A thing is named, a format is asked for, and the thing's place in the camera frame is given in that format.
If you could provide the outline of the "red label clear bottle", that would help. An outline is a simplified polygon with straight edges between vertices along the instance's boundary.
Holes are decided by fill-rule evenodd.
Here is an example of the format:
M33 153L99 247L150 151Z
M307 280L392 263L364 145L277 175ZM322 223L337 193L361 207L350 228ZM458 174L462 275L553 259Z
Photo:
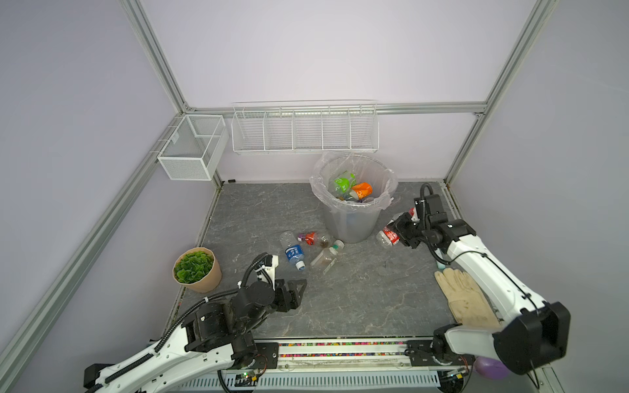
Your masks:
M375 239L377 243L380 244L382 247L389 248L399 243L400 237L393 230L392 225L393 222L401 216L403 216L402 213L394 215L391 220L383 227L383 229L376 234Z

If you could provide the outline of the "orange label bottle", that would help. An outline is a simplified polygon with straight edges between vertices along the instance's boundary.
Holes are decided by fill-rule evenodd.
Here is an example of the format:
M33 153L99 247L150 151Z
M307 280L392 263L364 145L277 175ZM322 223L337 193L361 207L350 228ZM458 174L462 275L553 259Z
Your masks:
M349 191L349 195L351 196L351 198L357 201L364 200L365 198L369 197L372 193L373 193L373 188L369 183L359 183L353 186Z

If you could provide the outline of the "clear bottle green band cap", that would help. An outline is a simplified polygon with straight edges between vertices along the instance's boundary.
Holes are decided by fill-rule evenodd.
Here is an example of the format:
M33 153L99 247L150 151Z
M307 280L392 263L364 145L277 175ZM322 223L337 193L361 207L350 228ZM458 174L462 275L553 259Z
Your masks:
M314 258L311 262L311 267L323 270L323 274L326 274L335 265L344 248L345 243L341 240L336 240L331 247L325 248Z

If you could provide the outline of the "green label clear bottle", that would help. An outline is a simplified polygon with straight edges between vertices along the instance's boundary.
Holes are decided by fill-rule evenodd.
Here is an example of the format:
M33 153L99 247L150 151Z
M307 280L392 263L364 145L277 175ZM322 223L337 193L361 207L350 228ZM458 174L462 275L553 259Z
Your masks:
M344 171L332 181L332 186L334 187L333 190L338 195L347 194L350 189L355 185L355 174L353 172L350 172L349 170Z

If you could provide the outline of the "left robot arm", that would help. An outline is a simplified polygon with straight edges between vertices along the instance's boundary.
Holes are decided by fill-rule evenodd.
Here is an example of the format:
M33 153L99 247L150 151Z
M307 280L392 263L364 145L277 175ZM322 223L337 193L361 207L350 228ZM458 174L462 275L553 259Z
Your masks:
M276 312L301 305L307 281L275 278L278 257L258 255L234 289L203 297L152 345L117 364L84 371L88 392L162 392L204 373L254 365L263 357L253 337Z

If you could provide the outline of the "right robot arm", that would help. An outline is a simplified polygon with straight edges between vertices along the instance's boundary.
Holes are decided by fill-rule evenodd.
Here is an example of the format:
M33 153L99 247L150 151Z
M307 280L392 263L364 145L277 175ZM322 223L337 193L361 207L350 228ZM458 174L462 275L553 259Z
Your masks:
M524 375L567 354L568 309L513 275L466 221L449 219L430 184L421 186L411 211L388 224L384 237L412 249L424 245L442 266L435 279L455 322L433 333L437 363L471 355Z

